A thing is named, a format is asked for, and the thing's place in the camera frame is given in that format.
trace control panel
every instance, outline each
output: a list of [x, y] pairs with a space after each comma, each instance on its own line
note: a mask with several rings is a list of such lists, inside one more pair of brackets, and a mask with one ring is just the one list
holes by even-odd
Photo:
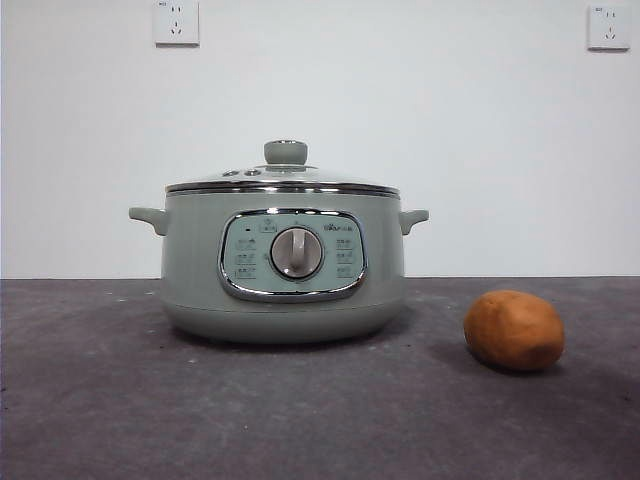
[[361, 227], [345, 212], [269, 208], [226, 225], [220, 277], [230, 294], [264, 302], [351, 295], [367, 267]]

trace electric hot pot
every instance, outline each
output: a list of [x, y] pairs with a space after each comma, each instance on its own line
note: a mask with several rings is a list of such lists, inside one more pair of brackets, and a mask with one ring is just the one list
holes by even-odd
[[171, 322], [251, 343], [381, 328], [403, 305], [402, 235], [428, 211], [401, 211], [395, 188], [306, 165], [302, 142], [269, 142], [264, 154], [265, 165], [166, 187], [165, 210], [129, 210], [164, 237]]

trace electrical socket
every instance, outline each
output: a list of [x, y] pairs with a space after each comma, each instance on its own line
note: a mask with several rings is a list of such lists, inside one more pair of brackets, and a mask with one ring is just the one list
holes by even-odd
[[631, 48], [631, 7], [591, 5], [589, 7], [589, 50]]
[[157, 0], [153, 6], [153, 38], [159, 46], [200, 44], [199, 5], [193, 0]]

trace lid rim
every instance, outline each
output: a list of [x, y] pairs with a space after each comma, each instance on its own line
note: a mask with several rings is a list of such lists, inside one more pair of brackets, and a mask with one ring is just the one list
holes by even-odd
[[177, 183], [173, 185], [167, 185], [165, 188], [166, 193], [181, 192], [185, 190], [197, 191], [208, 190], [209, 192], [214, 190], [229, 190], [229, 189], [246, 189], [246, 188], [285, 188], [285, 189], [312, 189], [323, 190], [330, 189], [332, 191], [359, 191], [359, 192], [372, 192], [372, 193], [387, 193], [392, 195], [399, 195], [400, 191], [397, 188], [385, 187], [382, 185], [373, 185], [366, 183], [349, 183], [349, 182], [317, 182], [317, 181], [299, 181], [299, 180], [240, 180], [240, 181], [215, 181], [215, 182], [189, 182], [189, 183]]

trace chrome panel frame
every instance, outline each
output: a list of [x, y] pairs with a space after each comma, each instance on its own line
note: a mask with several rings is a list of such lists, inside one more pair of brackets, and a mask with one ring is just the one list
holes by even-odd
[[[243, 287], [235, 283], [224, 269], [224, 250], [227, 244], [227, 234], [229, 232], [229, 226], [232, 222], [241, 217], [253, 216], [253, 215], [278, 215], [278, 214], [302, 214], [302, 215], [327, 215], [333, 217], [346, 217], [352, 220], [360, 231], [360, 243], [362, 245], [362, 270], [358, 274], [357, 278], [344, 287], [335, 288], [331, 290], [318, 290], [310, 292], [266, 292], [262, 290], [253, 290]], [[367, 252], [365, 246], [365, 233], [362, 227], [362, 223], [353, 215], [347, 212], [337, 211], [325, 211], [317, 210], [313, 208], [278, 208], [271, 207], [260, 210], [248, 210], [234, 214], [229, 218], [224, 225], [224, 233], [221, 238], [220, 247], [218, 253], [218, 277], [222, 283], [224, 290], [233, 295], [236, 298], [242, 300], [248, 300], [252, 302], [264, 302], [264, 303], [310, 303], [310, 302], [322, 302], [327, 300], [338, 300], [342, 298], [350, 297], [355, 293], [357, 288], [364, 282], [367, 269]], [[299, 281], [292, 280], [296, 283], [303, 283], [305, 280], [309, 280], [311, 277], [305, 277]]]

